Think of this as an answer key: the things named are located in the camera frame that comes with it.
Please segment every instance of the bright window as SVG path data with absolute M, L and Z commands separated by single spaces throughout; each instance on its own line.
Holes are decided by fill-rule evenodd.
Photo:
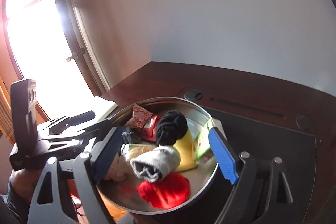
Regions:
M 94 96 L 72 56 L 55 0 L 6 0 L 7 32 L 24 76 L 36 80 L 37 100 L 51 118 L 88 109 Z

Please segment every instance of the red cloth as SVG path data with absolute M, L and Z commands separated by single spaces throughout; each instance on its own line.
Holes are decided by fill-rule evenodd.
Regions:
M 190 196 L 189 180 L 177 173 L 170 173 L 165 179 L 154 183 L 141 182 L 137 190 L 142 199 L 160 209 L 181 205 Z

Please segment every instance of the metal bowl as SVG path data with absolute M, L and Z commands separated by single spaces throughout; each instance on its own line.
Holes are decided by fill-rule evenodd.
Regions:
M 201 131 L 211 116 L 202 107 L 193 102 L 176 97 L 157 97 L 137 103 L 152 113 L 164 115 L 167 111 L 177 109 L 187 119 L 188 127 L 193 138 Z M 111 120 L 119 125 L 124 125 L 132 116 L 133 105 L 130 105 L 111 117 Z M 101 181 L 99 190 L 116 206 L 131 213 L 156 215 L 180 209 L 196 202 L 210 187 L 218 163 L 212 158 L 205 164 L 200 164 L 196 169 L 181 172 L 190 181 L 190 198 L 185 203 L 169 210 L 153 208 L 148 202 L 141 199 L 137 192 L 137 186 L 141 179 L 128 176 L 123 182 Z

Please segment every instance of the desk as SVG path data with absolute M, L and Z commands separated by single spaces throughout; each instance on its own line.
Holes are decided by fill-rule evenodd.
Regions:
M 112 115 L 135 102 L 160 96 L 184 97 L 186 91 L 204 93 L 196 103 L 301 130 L 297 117 L 310 120 L 306 132 L 316 137 L 316 176 L 304 223 L 310 223 L 327 202 L 336 183 L 336 97 L 264 75 L 224 68 L 150 62 L 102 97 L 115 101 Z

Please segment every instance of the yellow curtain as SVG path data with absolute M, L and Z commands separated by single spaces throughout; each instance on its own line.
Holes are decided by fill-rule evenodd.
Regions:
M 0 131 L 11 144 L 15 143 L 11 99 L 0 76 Z

